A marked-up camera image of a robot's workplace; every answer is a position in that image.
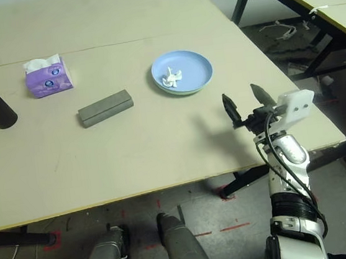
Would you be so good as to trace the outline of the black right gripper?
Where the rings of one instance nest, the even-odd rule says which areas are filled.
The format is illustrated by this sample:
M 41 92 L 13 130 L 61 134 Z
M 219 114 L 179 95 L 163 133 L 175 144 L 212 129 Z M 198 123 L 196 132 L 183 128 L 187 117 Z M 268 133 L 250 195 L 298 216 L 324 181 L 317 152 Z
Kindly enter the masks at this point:
M 252 92 L 257 99 L 257 101 L 264 107 L 254 109 L 252 114 L 242 121 L 241 115 L 237 112 L 237 106 L 234 104 L 233 100 L 227 95 L 222 95 L 222 103 L 224 105 L 224 110 L 232 121 L 233 127 L 246 127 L 247 130 L 252 133 L 264 132 L 266 118 L 270 114 L 274 114 L 274 108 L 276 102 L 273 98 L 259 85 L 250 84 Z

